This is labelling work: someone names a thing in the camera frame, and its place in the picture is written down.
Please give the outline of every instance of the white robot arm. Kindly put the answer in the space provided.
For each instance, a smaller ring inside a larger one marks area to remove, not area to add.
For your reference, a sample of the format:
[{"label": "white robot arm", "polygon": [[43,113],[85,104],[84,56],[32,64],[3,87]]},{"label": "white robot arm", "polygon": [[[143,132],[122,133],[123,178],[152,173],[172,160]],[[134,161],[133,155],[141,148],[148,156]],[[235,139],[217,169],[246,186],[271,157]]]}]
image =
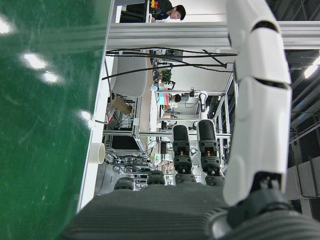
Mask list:
[{"label": "white robot arm", "polygon": [[229,0],[227,20],[239,84],[231,154],[223,189],[234,206],[276,180],[284,191],[291,79],[279,26],[264,0]]}]

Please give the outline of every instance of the gray chair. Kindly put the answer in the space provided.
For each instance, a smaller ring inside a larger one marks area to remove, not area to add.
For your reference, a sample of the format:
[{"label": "gray chair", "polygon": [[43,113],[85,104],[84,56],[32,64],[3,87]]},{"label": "gray chair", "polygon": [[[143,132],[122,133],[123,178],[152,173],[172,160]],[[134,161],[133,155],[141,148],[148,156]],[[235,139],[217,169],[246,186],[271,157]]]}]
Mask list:
[{"label": "gray chair", "polygon": [[[124,73],[137,69],[146,69],[147,59],[145,57],[115,57],[112,74]],[[128,73],[111,79],[112,92],[130,97],[141,97],[147,85],[147,71]]]}]

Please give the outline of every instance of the green table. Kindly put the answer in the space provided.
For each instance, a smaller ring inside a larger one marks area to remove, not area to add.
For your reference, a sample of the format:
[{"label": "green table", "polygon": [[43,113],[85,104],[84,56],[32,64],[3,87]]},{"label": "green table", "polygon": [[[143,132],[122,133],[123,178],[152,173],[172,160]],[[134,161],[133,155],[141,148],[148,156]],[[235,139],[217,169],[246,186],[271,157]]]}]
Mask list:
[{"label": "green table", "polygon": [[0,239],[76,214],[110,0],[0,2]]}]

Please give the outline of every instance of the white cup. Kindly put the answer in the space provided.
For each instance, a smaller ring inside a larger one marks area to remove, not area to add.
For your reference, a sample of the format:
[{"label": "white cup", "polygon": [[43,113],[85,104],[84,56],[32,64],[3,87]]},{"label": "white cup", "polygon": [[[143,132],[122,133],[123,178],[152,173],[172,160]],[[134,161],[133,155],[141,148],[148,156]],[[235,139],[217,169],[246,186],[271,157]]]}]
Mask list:
[{"label": "white cup", "polygon": [[102,164],[105,160],[106,148],[103,143],[91,143],[88,154],[88,163]]}]

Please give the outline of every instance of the person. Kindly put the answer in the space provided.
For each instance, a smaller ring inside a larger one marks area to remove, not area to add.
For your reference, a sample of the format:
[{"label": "person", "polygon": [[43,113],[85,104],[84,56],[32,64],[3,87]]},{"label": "person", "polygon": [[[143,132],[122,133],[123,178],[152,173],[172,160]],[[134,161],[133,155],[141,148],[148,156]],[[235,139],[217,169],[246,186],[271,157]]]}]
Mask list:
[{"label": "person", "polygon": [[169,95],[168,104],[165,106],[167,110],[171,109],[172,103],[179,103],[181,101],[181,96],[179,94],[176,95]]},{"label": "person", "polygon": [[169,96],[169,102],[179,103],[181,101],[181,96],[179,94]]},{"label": "person", "polygon": [[169,16],[170,19],[180,19],[180,21],[182,21],[186,16],[186,10],[183,5],[172,7],[169,0],[158,0],[157,6],[160,8],[161,12],[158,14],[152,14],[152,23],[156,20],[167,19]]},{"label": "person", "polygon": [[[126,6],[126,11],[133,14],[143,15],[145,4],[130,4]],[[156,20],[167,19],[170,16],[170,19],[180,19],[181,21],[186,16],[186,10],[183,5],[177,5],[172,7],[172,4],[169,0],[157,0],[157,8],[160,9],[160,13],[152,14],[151,22],[155,23]],[[126,16],[121,15],[120,23],[138,23],[143,22],[141,17],[137,16]]]}]

